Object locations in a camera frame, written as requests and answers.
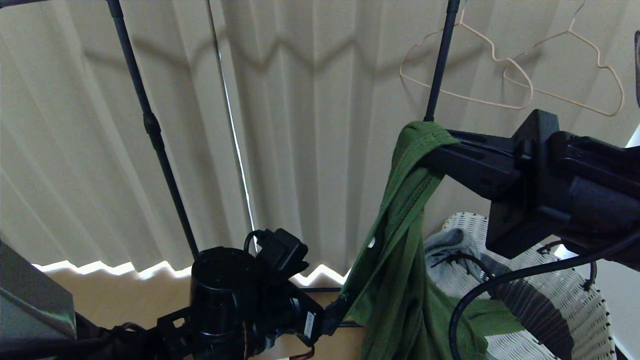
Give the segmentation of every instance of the green cloth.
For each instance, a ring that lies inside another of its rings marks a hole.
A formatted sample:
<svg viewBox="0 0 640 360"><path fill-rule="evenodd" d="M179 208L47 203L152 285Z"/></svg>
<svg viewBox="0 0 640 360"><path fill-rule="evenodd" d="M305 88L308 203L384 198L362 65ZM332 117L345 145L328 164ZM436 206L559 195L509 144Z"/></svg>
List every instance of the green cloth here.
<svg viewBox="0 0 640 360"><path fill-rule="evenodd" d="M348 315L367 328L361 359L452 358L447 334L458 299L433 284L422 249L424 205L442 174L419 161L456 142L433 122L412 122L399 135L378 218L340 293L355 298ZM522 329L502 302L476 300L458 326L460 354L484 359L485 336Z"/></svg>

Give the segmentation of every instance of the woven basket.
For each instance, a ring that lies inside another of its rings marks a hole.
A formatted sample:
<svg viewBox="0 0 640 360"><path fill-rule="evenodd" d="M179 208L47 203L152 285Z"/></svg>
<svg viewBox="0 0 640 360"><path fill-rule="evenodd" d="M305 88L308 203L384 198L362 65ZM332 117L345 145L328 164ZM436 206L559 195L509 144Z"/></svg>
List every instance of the woven basket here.
<svg viewBox="0 0 640 360"><path fill-rule="evenodd" d="M515 259L506 259L486 249L484 241L488 219L473 213L457 213L443 230L462 228L473 235L481 261L494 275L557 261L551 254L540 254L537 245ZM490 336L488 357L496 359L615 359L615 344L605 300L594 286L584 290L585 279L575 270L535 275L498 286L490 294L502 300L528 332L518 336ZM452 297L462 297L478 285L457 263L436 285ZM480 299L488 299L487 293Z"/></svg>

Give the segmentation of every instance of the white label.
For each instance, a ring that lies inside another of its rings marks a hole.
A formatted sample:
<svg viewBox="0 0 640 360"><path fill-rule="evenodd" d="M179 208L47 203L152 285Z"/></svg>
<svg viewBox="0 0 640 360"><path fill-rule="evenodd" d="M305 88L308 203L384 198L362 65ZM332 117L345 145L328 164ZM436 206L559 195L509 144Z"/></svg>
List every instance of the white label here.
<svg viewBox="0 0 640 360"><path fill-rule="evenodd" d="M311 332L314 330L315 319L316 319L316 316L309 311L307 313L307 323L305 324L305 336L309 339L311 338Z"/></svg>

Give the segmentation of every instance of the white hanger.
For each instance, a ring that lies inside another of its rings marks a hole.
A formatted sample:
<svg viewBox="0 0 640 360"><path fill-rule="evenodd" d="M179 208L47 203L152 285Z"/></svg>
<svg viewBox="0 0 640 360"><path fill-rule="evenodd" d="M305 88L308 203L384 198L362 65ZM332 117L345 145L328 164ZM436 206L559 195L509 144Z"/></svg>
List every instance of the white hanger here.
<svg viewBox="0 0 640 360"><path fill-rule="evenodd" d="M495 57L495 44L489 40L489 38L487 38L486 36L480 34L480 32L478 32L477 30L475 30L474 28L471 28L469 25L465 24L463 19L465 16L465 8L467 6L467 2L465 1L464 6L462 7L462 11L460 13L460 21L458 23L456 23L454 26L460 26L462 28L465 28L469 31L471 31L473 34L475 34L476 36L478 36L479 38L483 39L484 41L488 42L491 45L491 57L492 60L494 62L502 62L502 61L508 61L510 62L513 66L515 66L524 76L524 78L527 80L527 83L529 84L529 86L527 85L523 85L524 87L529 87L529 97L528 99L525 101L525 103L522 106L513 106L513 105L506 105L506 104L499 104L497 102L491 102L491 101L485 101L485 100L479 100L479 99L474 99L472 97L467 97L467 96L462 96L462 95L458 95L458 94L454 94L452 92L448 92L446 90L440 90L440 92L445 93L447 95L451 95L451 96L455 96L455 97L459 97L460 99L464 99L464 100L469 100L469 101L474 101L474 102L479 102L480 104L487 104L487 105L492 105L492 106L498 106L500 108L506 108L506 109L515 109L515 110L522 110L524 108L526 108L527 106L530 105L531 101L533 100L533 84L531 83L531 79L529 79L528 75L524 72L524 70L522 70L522 68L515 62L513 61L513 59L511 58L504 58L504 59L497 59ZM437 34L439 32L441 32L442 30L444 30L444 28L440 29L440 30L436 30L432 33L428 33L423 39L422 42L420 43L420 45L414 45L411 49L409 49L409 51L407 52L407 54L404 56L404 59L402 61L402 64L400 64L400 76L413 81L416 84L420 84L422 86L426 86L428 88L431 88L431 85L427 85L421 81L417 81L416 79L413 79L407 75L403 74L403 66L404 63L407 61L407 57L409 56L409 54L417 47L421 47L424 45L424 42L427 40L428 37L430 37L431 35Z"/></svg>
<svg viewBox="0 0 640 360"><path fill-rule="evenodd" d="M528 51L526 51L526 52L524 52L522 54L519 54L518 56L516 56L514 58L514 60L519 58L519 57L521 57L521 56L523 56L523 55L529 54L533 49L535 49L539 45L544 44L545 42L547 42L547 41L549 41L549 40L551 40L553 38L557 38L557 37L560 37L560 36L565 35L565 34L573 35L574 37L578 38L582 42L586 43L588 46L591 46L596 51L596 64L597 64L598 68L599 69L607 69L607 70L611 71L611 74L616 79L616 83L618 84L618 88L620 89L620 104L618 105L618 109L616 109L616 111L614 111L612 113L606 113L606 112L604 112L602 110L598 110L598 109L592 108L592 107L590 107L590 106L588 106L586 104L582 104L580 102L577 102L577 101L574 101L574 100L571 100L571 99L567 99L567 98L562 97L560 95L552 94L552 93L550 93L548 91L540 90L540 89L537 89L537 88L534 88L533 90L535 90L537 92L541 92L543 94L547 94L547 95L552 96L552 97L555 97L556 99L560 99L560 100L563 100L563 101L566 101L566 102L570 102L570 103L572 103L574 105L580 106L581 108L585 108L587 110L591 110L591 111L597 112L597 113L599 113L601 115L612 117L612 116L615 116L620 111L620 109L622 109L622 106L625 103L625 89L622 87L622 82L620 81L620 78L618 77L618 75L616 74L616 71L612 67L610 67L610 66L602 66L602 64L600 64L600 49L594 43L590 42L589 40L587 40L587 39L583 38L582 36L580 36L580 35L576 34L575 32L573 32L573 24L575 23L575 17L578 15L578 12L580 11L580 9L582 9L582 7L586 4L586 2L587 2L587 0L584 0L584 2L582 3L582 5L580 5L578 10L575 11L575 14L573 14L573 19L571 20L571 25L569 25L569 29L567 31L563 31L560 34L555 34L552 37L548 37L548 38L546 38L546 39L544 39L542 41L537 42L535 45L533 45L533 47L531 49L529 49ZM504 68L504 72L502 72L502 77L504 79L506 79L506 80L508 80L508 81L510 81L510 82L512 82L514 84L518 84L520 86L527 87L527 85L525 85L523 83L519 83L519 82L515 81L514 79L511 79L511 78L507 77L507 69L509 69L509 65L507 65Z"/></svg>

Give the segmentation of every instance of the black camera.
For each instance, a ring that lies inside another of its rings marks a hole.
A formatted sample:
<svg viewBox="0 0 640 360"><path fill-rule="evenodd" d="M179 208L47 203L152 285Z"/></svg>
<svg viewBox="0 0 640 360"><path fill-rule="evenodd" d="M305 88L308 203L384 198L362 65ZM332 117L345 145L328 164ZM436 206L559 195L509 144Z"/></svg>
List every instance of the black camera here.
<svg viewBox="0 0 640 360"><path fill-rule="evenodd" d="M308 347L318 340L324 309L289 280L308 267L308 247L283 229L254 233L261 247L255 257L226 247L199 253L189 307L158 319L170 359L245 359L282 334Z"/></svg>

